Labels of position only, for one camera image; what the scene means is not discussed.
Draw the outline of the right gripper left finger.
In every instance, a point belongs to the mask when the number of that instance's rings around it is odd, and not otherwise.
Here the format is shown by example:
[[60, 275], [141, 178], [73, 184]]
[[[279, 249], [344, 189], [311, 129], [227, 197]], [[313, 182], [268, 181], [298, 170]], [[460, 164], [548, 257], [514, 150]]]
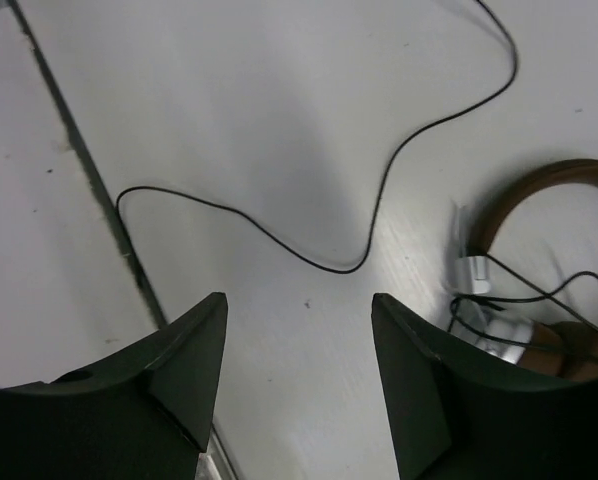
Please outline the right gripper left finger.
[[228, 302], [212, 293], [51, 383], [0, 388], [0, 479], [192, 479], [208, 447]]

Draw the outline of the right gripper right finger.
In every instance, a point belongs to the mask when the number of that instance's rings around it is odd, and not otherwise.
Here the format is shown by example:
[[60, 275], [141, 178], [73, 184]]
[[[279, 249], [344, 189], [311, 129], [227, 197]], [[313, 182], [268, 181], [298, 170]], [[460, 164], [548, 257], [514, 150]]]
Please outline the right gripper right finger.
[[389, 294], [371, 321], [400, 478], [598, 479], [598, 378], [511, 365]]

